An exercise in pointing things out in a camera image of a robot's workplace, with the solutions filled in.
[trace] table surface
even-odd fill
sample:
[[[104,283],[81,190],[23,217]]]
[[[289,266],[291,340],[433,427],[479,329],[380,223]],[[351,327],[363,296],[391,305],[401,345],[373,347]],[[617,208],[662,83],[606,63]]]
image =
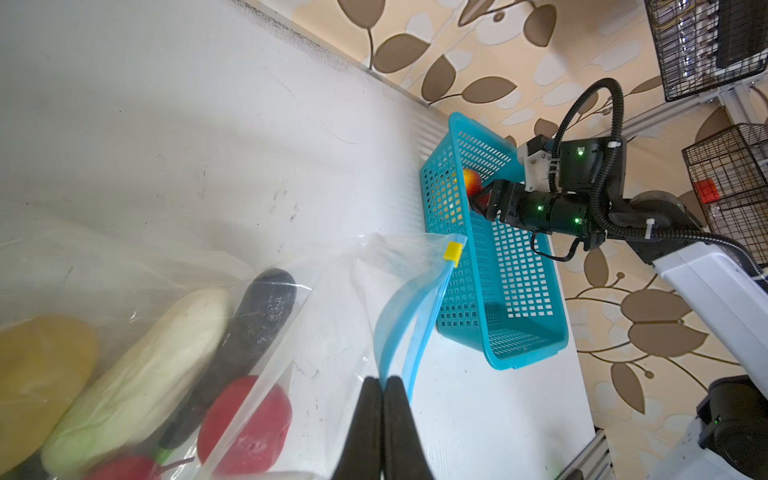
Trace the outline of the table surface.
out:
[[[3,2],[0,71],[0,199],[19,208],[256,269],[424,230],[445,118],[242,5]],[[573,342],[499,372],[435,334],[412,411],[441,480],[554,478],[594,435]]]

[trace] wallpaper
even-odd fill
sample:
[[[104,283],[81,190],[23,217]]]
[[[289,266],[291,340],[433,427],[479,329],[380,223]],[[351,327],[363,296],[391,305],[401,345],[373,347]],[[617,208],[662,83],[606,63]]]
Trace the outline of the wallpaper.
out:
[[[625,119],[664,102],[641,0],[262,0],[382,80],[513,144],[554,136],[599,78],[624,89]],[[750,91],[768,117],[768,89]],[[606,91],[567,138],[610,127]],[[679,196],[701,215],[680,151],[730,124],[704,105],[630,138],[625,197]],[[571,239],[555,235],[557,253]],[[713,380],[743,373],[670,285],[623,242],[559,265],[594,424],[619,480],[641,480],[680,438]]]

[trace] white eggplant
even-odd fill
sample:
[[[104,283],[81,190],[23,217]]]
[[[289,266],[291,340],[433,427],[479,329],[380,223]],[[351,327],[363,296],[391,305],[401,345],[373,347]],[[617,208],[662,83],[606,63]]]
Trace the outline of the white eggplant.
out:
[[[208,364],[231,315],[229,295],[219,288],[176,302],[74,401],[43,445],[45,469],[69,478],[145,440]]]

